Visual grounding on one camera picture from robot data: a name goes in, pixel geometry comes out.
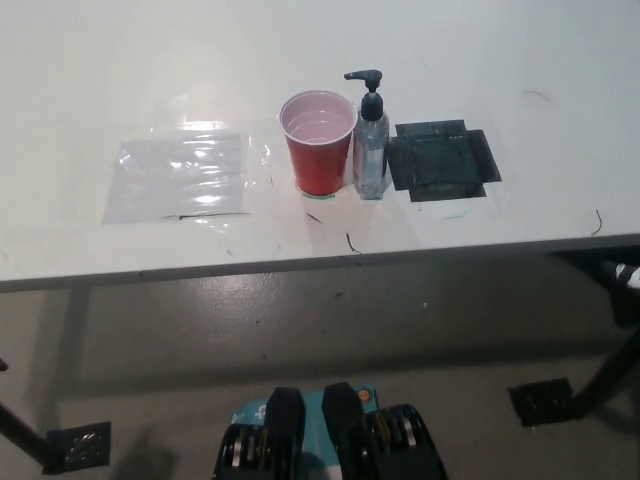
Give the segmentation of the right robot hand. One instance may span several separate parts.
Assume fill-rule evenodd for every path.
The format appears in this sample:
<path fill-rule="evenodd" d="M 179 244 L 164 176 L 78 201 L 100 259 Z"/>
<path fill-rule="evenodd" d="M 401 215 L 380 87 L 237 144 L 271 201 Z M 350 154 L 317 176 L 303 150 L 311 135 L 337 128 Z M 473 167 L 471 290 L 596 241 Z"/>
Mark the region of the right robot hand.
<path fill-rule="evenodd" d="M 602 265 L 607 290 L 614 295 L 639 297 L 639 266 L 622 262 L 606 261 Z"/>

